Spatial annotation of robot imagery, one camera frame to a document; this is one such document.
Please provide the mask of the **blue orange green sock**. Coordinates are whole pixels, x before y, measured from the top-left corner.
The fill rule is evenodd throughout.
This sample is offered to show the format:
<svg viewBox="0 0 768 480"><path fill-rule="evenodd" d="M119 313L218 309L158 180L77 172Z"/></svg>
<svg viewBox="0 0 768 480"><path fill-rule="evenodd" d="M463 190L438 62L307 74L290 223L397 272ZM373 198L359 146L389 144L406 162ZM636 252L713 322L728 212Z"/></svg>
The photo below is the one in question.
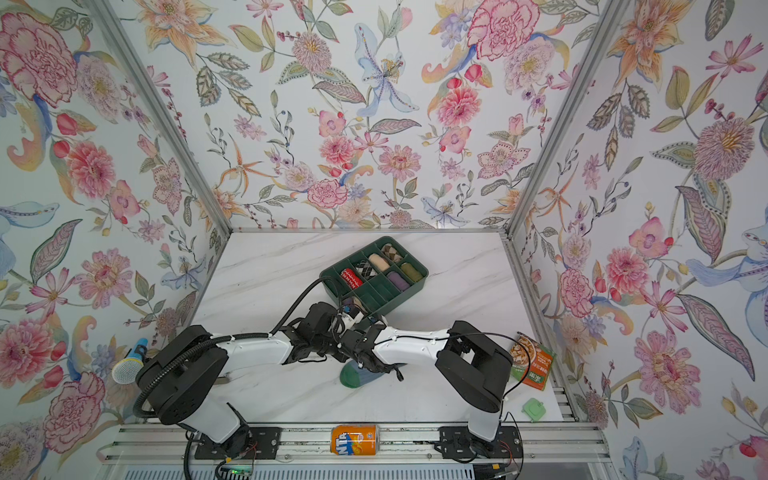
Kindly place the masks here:
<svg viewBox="0 0 768 480"><path fill-rule="evenodd" d="M346 388L357 389L377 380L381 376L382 373L371 372L350 361L343 366L339 375L339 381Z"/></svg>

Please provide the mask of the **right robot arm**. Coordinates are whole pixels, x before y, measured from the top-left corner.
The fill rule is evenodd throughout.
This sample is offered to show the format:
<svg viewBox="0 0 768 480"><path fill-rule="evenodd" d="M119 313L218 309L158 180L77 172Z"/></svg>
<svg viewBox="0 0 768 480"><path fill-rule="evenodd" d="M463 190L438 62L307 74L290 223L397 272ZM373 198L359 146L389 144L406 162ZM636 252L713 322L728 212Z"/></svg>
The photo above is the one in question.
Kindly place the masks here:
<svg viewBox="0 0 768 480"><path fill-rule="evenodd" d="M468 431L490 443L501 423L503 399L514 360L508 350L466 321L423 332L375 324L348 330L340 350L363 368L389 373L399 365L435 368L470 406Z"/></svg>

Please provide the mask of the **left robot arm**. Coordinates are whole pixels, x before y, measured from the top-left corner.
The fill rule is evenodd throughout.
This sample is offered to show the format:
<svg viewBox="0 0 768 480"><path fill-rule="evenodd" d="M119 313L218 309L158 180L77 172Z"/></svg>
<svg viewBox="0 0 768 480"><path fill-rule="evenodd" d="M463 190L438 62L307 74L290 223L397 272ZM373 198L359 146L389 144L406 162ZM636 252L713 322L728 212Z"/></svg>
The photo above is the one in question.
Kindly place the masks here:
<svg viewBox="0 0 768 480"><path fill-rule="evenodd" d="M259 365L298 363L313 354L343 361L341 336L360 318L356 307L318 302L275 333L216 337L193 325L144 363L135 378L140 393L133 414L196 431L231 455L242 453L253 444L253 434L231 403L210 395L216 380Z"/></svg>

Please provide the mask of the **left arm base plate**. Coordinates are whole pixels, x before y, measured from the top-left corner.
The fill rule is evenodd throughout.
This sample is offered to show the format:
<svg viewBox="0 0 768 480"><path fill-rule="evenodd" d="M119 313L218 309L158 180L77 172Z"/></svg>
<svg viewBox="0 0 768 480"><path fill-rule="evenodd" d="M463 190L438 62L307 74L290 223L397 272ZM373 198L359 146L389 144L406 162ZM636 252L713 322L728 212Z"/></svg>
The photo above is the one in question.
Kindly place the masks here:
<svg viewBox="0 0 768 480"><path fill-rule="evenodd" d="M280 427L239 428L223 443L216 443L206 435L194 452L195 460L275 460L280 446Z"/></svg>

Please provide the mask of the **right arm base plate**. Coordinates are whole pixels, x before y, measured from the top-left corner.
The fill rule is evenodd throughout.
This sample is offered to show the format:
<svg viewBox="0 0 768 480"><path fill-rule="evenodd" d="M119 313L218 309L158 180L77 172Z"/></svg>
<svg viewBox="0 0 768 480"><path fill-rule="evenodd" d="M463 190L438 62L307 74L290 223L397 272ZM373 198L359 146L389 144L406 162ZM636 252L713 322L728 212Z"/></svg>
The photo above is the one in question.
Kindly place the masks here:
<svg viewBox="0 0 768 480"><path fill-rule="evenodd" d="M470 459L522 459L523 442L517 427L502 425L493 440L472 435L467 426L442 426L433 445L444 459L469 461Z"/></svg>

